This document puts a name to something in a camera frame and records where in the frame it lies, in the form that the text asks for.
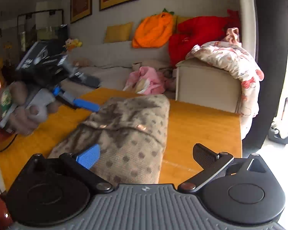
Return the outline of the brown knit gloved hand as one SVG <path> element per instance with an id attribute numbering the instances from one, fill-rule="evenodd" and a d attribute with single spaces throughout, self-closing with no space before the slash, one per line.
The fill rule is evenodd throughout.
<path id="1" fill-rule="evenodd" d="M 7 119 L 1 129 L 27 136 L 38 128 L 40 123 L 33 116 L 39 113 L 39 108 L 35 105 L 26 108 L 27 98 L 27 86 L 21 81 L 16 81 L 5 89 L 0 88 L 0 122 Z"/>

